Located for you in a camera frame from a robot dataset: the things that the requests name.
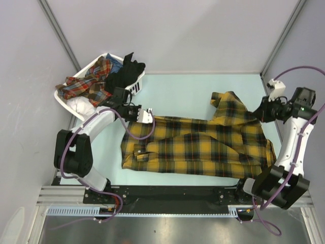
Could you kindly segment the yellow plaid long sleeve shirt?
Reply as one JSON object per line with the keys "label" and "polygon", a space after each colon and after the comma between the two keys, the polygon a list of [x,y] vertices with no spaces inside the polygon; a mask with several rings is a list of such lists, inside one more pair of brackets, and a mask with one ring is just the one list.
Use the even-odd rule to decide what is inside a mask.
{"label": "yellow plaid long sleeve shirt", "polygon": [[210,120],[156,116],[129,123],[121,142],[123,169],[255,178],[276,162],[262,125],[237,95],[214,92]]}

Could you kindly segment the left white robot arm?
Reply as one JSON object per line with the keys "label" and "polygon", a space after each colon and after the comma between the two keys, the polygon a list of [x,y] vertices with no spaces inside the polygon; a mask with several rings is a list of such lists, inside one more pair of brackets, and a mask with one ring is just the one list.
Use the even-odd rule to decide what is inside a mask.
{"label": "left white robot arm", "polygon": [[60,130],[56,137],[54,166],[66,179],[76,179],[92,188],[95,198],[101,203],[111,200],[111,182],[93,165],[91,144],[109,124],[120,119],[138,121],[141,105],[135,105],[132,94],[124,88],[115,88],[113,95],[102,101],[94,113],[81,125],[71,130]]}

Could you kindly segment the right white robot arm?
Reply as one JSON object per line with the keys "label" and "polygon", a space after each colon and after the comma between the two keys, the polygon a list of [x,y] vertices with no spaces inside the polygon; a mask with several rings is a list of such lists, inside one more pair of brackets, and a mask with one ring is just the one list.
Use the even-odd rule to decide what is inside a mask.
{"label": "right white robot arm", "polygon": [[308,190],[310,182],[304,178],[304,154],[308,138],[317,120],[312,108],[314,90],[298,87],[286,103],[283,91],[275,89],[262,98],[253,115],[263,123],[280,120],[285,134],[276,162],[255,178],[243,178],[237,183],[234,198],[247,204],[252,197],[270,202],[282,209],[290,208]]}

